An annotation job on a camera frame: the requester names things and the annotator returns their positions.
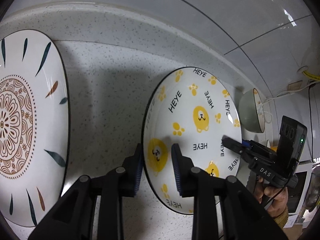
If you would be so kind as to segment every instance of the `speckled countertop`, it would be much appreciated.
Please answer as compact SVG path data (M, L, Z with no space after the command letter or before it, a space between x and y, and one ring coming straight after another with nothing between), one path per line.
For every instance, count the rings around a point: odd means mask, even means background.
M120 24L130 28L121 30ZM235 87L253 87L235 66L193 37L122 9L82 3L33 8L4 20L0 33L25 28L54 40L67 72L71 142L64 192L79 176L104 175L133 154L149 97L172 70L186 65L206 69L222 81L236 105L242 92ZM271 124L263 134L242 133L261 143L272 140ZM245 184L249 170L243 163L239 170ZM144 173L137 196L124 198L123 215L126 239L191 238L192 216L162 205ZM21 239L32 231L9 224Z

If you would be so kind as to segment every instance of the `white plate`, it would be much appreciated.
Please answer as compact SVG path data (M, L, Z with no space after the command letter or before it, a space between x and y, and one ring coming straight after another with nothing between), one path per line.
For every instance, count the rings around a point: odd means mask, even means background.
M0 210L37 225L60 196L68 153L68 91L53 42L34 30L0 41Z
M236 175L239 155L223 147L223 135L241 142L236 107L229 93L207 71L175 70L156 88L147 107L143 150L148 181L168 208L193 214L193 198L181 198L171 160L171 146L179 143L195 166L220 178Z

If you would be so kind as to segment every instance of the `yellow hose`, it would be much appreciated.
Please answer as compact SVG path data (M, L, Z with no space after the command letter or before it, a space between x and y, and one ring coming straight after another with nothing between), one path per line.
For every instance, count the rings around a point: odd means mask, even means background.
M302 71L302 74L304 74L305 76L307 76L308 78L310 79L313 79L313 80L316 80L316 81L320 81L320 76L318 75L313 75L313 74L310 74L308 71Z

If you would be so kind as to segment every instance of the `yellow bear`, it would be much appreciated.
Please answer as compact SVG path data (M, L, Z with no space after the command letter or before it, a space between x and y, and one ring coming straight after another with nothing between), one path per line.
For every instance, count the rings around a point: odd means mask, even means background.
M193 121L197 127L197 132L209 129L209 116L207 111L202 106L197 106L193 110Z
M163 141L152 138L148 144L148 165L155 176L162 171L168 160L168 150Z
M210 161L209 166L205 169L207 173L210 174L210 176L219 177L219 170L217 166L213 163L213 161Z

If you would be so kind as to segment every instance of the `screw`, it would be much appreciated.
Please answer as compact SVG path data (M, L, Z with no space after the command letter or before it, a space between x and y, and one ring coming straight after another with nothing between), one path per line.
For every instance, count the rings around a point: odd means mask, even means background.
M116 173L124 173L124 172L125 172L125 168L124 167L116 168Z
M193 172L193 173L199 173L199 172L200 172L200 168L198 168L198 167L192 167L192 168L191 168L191 172Z
M80 182L86 182L88 181L89 177L87 175L82 175L80 178L79 178L79 181Z
M227 181L229 181L231 183L235 183L235 182L237 182L237 178L235 176L230 175L227 177Z

